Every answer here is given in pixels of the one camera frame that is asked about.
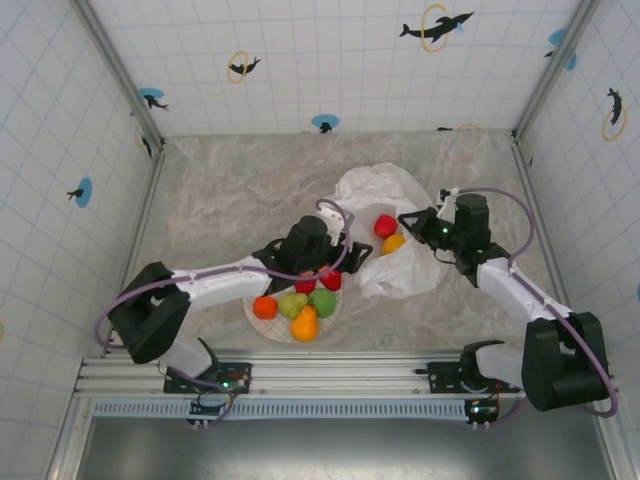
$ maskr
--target yellow ring sticker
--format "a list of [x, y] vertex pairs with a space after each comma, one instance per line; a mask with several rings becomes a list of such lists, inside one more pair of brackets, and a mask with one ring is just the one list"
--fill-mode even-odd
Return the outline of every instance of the yellow ring sticker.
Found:
[[[232, 71], [231, 64], [240, 55], [244, 56], [244, 69], [242, 71], [242, 75], [240, 76], [240, 78], [237, 80], [234, 80], [233, 78], [231, 78], [231, 71]], [[239, 52], [236, 52], [233, 55], [233, 57], [231, 57], [231, 60], [229, 60], [229, 65], [227, 65], [227, 78], [231, 83], [240, 83], [242, 80], [244, 80], [244, 76], [247, 74], [247, 68], [249, 68], [249, 55], [244, 50], [240, 50]]]
[[624, 120], [622, 122], [622, 127], [620, 127], [620, 131], [616, 133], [613, 137], [607, 137], [607, 123], [609, 122], [609, 119], [613, 116], [613, 111], [609, 111], [606, 117], [604, 117], [604, 122], [602, 122], [602, 138], [604, 138], [607, 142], [613, 142], [614, 140], [616, 140], [620, 135], [622, 135], [622, 132], [624, 132], [624, 129], [627, 127], [627, 120], [629, 120], [629, 115], [627, 115], [627, 109], [624, 107], [620, 107], [620, 108], [622, 110], [622, 113], [624, 113]]
[[140, 128], [140, 124], [136, 125], [136, 129], [133, 132], [133, 137], [136, 141], [136, 145], [138, 145], [138, 148], [144, 147], [144, 144], [142, 143], [142, 129]]
[[431, 49], [431, 48], [429, 48], [429, 47], [427, 46], [426, 42], [424, 41], [424, 30], [425, 30], [425, 27], [426, 27], [425, 23], [426, 23], [426, 20], [427, 20], [427, 15], [429, 15], [429, 12], [430, 12], [431, 10], [434, 10], [434, 9], [436, 9], [436, 8], [438, 8], [438, 9], [442, 10], [444, 13], [447, 13], [447, 9], [446, 9], [446, 8], [444, 8], [444, 7], [443, 7], [442, 5], [440, 5], [439, 3], [434, 3], [434, 4], [433, 4], [433, 5], [431, 5], [429, 8], [427, 8], [427, 9], [424, 11], [424, 15], [422, 15], [422, 25], [421, 25], [421, 27], [422, 27], [422, 28], [420, 29], [420, 38], [422, 39], [422, 48], [424, 48], [424, 51], [425, 51], [425, 52], [429, 52], [429, 53], [439, 52], [440, 50], [442, 50], [444, 47], [446, 47], [446, 46], [447, 46], [447, 41], [449, 40], [449, 34], [447, 33], [447, 34], [444, 36], [444, 42], [442, 42], [442, 45], [440, 45], [438, 48], [435, 48], [435, 49]]

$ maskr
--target vent grille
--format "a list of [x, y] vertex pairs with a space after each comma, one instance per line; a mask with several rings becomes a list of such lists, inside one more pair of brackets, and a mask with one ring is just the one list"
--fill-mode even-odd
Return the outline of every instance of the vent grille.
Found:
[[[211, 419], [191, 415], [192, 400], [100, 399], [94, 416], [136, 418]], [[217, 405], [203, 401], [203, 405]], [[237, 399], [229, 420], [284, 418], [433, 418], [466, 420], [463, 400], [327, 400], [327, 399]]]

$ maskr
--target yellow fruit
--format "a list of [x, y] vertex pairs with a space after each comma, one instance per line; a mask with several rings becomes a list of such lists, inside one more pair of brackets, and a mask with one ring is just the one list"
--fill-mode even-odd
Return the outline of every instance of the yellow fruit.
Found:
[[311, 305], [305, 305], [291, 322], [291, 336], [299, 342], [309, 343], [318, 336], [319, 331], [318, 311]]
[[395, 235], [391, 235], [387, 238], [382, 244], [382, 255], [389, 255], [390, 253], [395, 252], [402, 245], [404, 245], [406, 240], [401, 233], [396, 233]]

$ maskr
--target gray surface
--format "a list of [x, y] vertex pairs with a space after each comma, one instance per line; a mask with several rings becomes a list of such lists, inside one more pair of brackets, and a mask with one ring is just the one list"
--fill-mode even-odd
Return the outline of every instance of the gray surface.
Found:
[[[523, 196], [507, 132], [384, 132], [243, 135], [172, 139], [136, 271], [161, 260], [169, 268], [233, 262], [285, 236], [316, 199], [356, 166], [391, 162], [433, 197], [442, 187], [493, 186]], [[508, 199], [488, 196], [495, 241], [509, 251], [528, 234]], [[549, 291], [537, 241], [518, 261]], [[266, 339], [249, 324], [240, 300], [189, 315], [186, 332], [213, 347], [242, 349], [427, 350], [499, 338], [519, 344], [517, 324], [486, 294], [448, 267], [434, 290], [405, 300], [364, 299], [352, 278], [335, 324], [308, 346]]]
[[593, 419], [527, 406], [493, 431], [443, 421], [97, 419], [90, 480], [605, 480]]

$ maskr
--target orange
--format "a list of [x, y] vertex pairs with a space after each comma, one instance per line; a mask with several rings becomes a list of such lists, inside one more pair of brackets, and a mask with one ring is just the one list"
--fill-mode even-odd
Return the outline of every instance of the orange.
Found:
[[389, 255], [390, 253], [395, 252], [404, 245], [405, 242], [406, 240], [402, 234], [396, 233], [395, 235], [391, 235], [382, 244], [382, 255]]
[[312, 342], [320, 331], [318, 325], [318, 311], [316, 307], [305, 305], [300, 315], [291, 322], [291, 336], [302, 343]]
[[253, 314], [261, 320], [273, 320], [278, 314], [278, 302], [272, 297], [258, 297], [253, 302]]

